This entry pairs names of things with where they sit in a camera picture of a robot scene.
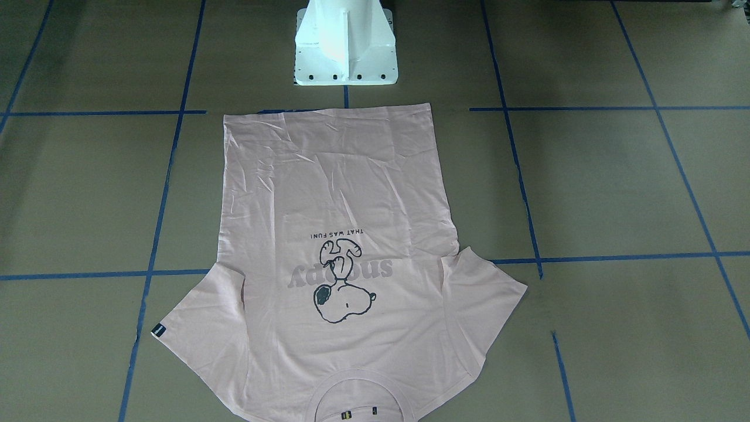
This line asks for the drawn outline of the pink Snoopy t-shirt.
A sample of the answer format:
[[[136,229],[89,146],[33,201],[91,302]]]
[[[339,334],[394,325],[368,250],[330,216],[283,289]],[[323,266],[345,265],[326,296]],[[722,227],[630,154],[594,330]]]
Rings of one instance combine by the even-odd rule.
[[[460,249],[429,104],[223,118],[217,260],[152,336],[249,421],[418,421],[527,286]]]

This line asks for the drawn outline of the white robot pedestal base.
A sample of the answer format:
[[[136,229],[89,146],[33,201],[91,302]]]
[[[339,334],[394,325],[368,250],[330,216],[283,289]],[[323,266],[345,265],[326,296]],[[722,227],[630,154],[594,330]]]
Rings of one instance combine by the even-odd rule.
[[[296,13],[295,84],[396,84],[393,13],[380,1],[310,1]]]

